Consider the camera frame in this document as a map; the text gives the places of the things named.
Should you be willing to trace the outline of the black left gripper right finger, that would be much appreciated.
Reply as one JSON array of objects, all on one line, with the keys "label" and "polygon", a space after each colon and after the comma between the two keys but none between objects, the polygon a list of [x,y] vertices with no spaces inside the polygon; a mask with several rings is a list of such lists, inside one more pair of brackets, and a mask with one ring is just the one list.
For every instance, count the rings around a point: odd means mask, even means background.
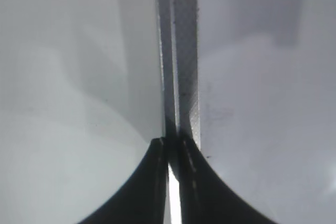
[{"label": "black left gripper right finger", "polygon": [[274,223],[235,194],[187,135],[178,140],[182,223]]}]

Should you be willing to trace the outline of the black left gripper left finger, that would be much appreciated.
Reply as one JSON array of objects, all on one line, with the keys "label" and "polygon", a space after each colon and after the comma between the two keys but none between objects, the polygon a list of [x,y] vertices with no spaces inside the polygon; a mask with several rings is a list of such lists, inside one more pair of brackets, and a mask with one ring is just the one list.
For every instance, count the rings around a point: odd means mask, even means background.
[{"label": "black left gripper left finger", "polygon": [[163,223],[167,183],[167,140],[152,139],[130,178],[84,224]]}]

